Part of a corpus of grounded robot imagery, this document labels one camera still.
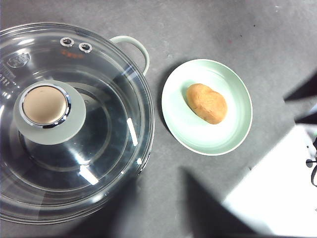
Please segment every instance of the concrete surface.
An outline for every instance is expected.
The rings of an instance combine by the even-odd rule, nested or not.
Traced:
[[[40,21],[75,24],[105,38],[129,35],[148,49],[147,74],[156,110],[151,159],[142,174],[144,238],[190,237],[184,223],[178,168],[188,167],[220,199],[294,125],[315,98],[285,105],[283,96],[316,71],[314,0],[2,0],[1,27]],[[141,54],[123,46],[142,68]],[[185,61],[212,59],[232,68],[251,94],[254,120],[235,151],[206,157],[185,149],[168,132],[160,95],[171,71]],[[55,226],[1,221],[4,237],[63,234],[79,220]],[[91,227],[90,234],[98,229]]]

